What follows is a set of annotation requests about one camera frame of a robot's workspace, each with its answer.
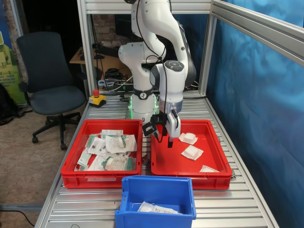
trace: black bag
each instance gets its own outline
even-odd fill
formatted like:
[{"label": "black bag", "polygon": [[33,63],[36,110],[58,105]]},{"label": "black bag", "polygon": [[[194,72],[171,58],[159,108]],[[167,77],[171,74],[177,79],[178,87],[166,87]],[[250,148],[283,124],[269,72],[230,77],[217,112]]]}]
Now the black bag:
[{"label": "black bag", "polygon": [[18,107],[6,91],[4,86],[0,84],[0,126],[8,124],[14,118],[19,117]]}]

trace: chair armrest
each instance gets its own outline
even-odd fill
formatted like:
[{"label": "chair armrest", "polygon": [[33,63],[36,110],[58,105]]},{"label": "chair armrest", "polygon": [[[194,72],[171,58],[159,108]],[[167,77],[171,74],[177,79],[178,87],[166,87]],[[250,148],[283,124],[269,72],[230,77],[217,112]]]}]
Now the chair armrest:
[{"label": "chair armrest", "polygon": [[87,76],[85,75],[85,73],[77,73],[76,76],[80,79],[80,80],[87,80]]},{"label": "chair armrest", "polygon": [[21,82],[18,84],[19,90],[24,93],[25,100],[30,106],[29,95],[28,95],[28,84],[26,82]]}]

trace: chair base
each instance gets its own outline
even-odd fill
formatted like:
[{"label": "chair base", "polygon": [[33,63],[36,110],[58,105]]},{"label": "chair base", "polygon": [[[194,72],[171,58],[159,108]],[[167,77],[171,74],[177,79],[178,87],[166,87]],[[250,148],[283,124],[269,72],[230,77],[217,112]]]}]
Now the chair base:
[{"label": "chair base", "polygon": [[47,116],[47,120],[46,120],[46,125],[41,127],[39,130],[35,131],[33,133],[33,139],[32,142],[33,143],[38,143],[38,138],[36,137],[38,134],[52,128],[55,126],[60,127],[60,148],[61,150],[66,150],[67,146],[64,143],[64,131],[66,130],[65,124],[74,124],[74,125],[78,125],[79,121],[81,119],[81,115],[80,113],[72,113],[72,114],[68,114],[68,115],[62,115],[60,114],[59,116]]}]

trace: blue plastic bin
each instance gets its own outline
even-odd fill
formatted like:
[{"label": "blue plastic bin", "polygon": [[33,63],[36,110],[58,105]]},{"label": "blue plastic bin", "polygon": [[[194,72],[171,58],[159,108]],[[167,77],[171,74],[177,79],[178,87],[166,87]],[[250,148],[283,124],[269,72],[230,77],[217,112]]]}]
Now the blue plastic bin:
[{"label": "blue plastic bin", "polygon": [[[122,190],[122,203],[115,211],[116,228],[191,228],[196,219],[191,178],[125,177]],[[137,212],[144,201],[182,215]]]}]

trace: blue curtain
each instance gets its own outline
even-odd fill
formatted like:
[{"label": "blue curtain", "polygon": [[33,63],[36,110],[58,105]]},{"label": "blue curtain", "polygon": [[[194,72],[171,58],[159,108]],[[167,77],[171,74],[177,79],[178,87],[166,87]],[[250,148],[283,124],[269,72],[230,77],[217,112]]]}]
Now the blue curtain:
[{"label": "blue curtain", "polygon": [[[303,0],[228,2],[303,26]],[[279,226],[303,228],[304,67],[220,21],[208,97]]]}]

